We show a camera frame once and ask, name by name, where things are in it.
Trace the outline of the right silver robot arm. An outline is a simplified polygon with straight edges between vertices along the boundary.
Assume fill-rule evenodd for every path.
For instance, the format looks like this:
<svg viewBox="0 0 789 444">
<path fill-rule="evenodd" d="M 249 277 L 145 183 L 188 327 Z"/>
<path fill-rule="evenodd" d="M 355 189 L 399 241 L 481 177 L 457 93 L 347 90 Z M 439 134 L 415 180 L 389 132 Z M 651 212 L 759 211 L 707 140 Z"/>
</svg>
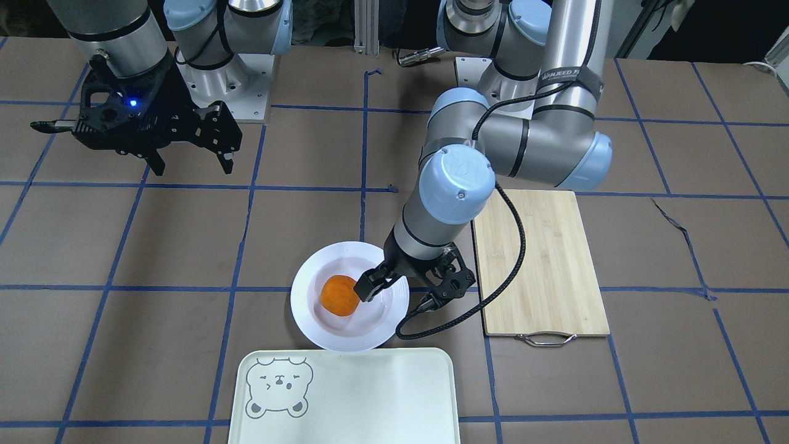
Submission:
<svg viewBox="0 0 789 444">
<path fill-rule="evenodd" d="M 288 53 L 290 1 L 166 1 L 177 51 L 146 1 L 50 1 L 86 56 L 76 119 L 34 121 L 42 134 L 69 133 L 92 150 L 134 155 L 162 175 L 160 150 L 188 142 L 215 154 L 225 174 L 242 145 L 244 106 L 260 99 L 264 72 L 244 54 Z"/>
</svg>

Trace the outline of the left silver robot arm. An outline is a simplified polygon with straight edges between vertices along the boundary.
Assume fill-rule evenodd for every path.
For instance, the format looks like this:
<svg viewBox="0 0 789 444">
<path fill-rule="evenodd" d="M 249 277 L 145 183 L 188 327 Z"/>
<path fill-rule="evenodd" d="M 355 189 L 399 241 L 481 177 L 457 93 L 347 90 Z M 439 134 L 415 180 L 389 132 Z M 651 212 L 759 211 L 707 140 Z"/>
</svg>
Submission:
<svg viewBox="0 0 789 444">
<path fill-rule="evenodd" d="M 442 307 L 475 283 L 454 245 L 486 205 L 496 177 L 557 189 L 600 185 L 611 141 L 594 129 L 603 92 L 612 1 L 443 1 L 436 39 L 490 60 L 486 76 L 527 90 L 457 87 L 432 107 L 417 182 L 389 233 L 383 261 L 354 290 L 369 302 L 397 280 L 419 278 L 422 306 Z"/>
</svg>

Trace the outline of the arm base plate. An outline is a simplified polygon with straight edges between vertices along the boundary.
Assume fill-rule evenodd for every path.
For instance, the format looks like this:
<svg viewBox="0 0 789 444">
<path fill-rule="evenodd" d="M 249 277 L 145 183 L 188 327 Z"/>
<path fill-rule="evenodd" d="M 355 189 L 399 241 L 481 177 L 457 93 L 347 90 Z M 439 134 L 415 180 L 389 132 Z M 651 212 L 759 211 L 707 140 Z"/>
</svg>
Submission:
<svg viewBox="0 0 789 444">
<path fill-rule="evenodd" d="M 201 109 L 223 101 L 238 123 L 265 123 L 276 62 L 273 54 L 235 54 L 216 70 L 197 70 L 186 64 L 178 68 Z"/>
<path fill-rule="evenodd" d="M 536 92 L 538 78 L 529 80 L 513 80 L 506 78 L 493 67 L 493 60 L 487 58 L 457 57 L 457 86 L 473 88 L 481 93 L 490 105 L 533 95 Z"/>
</svg>

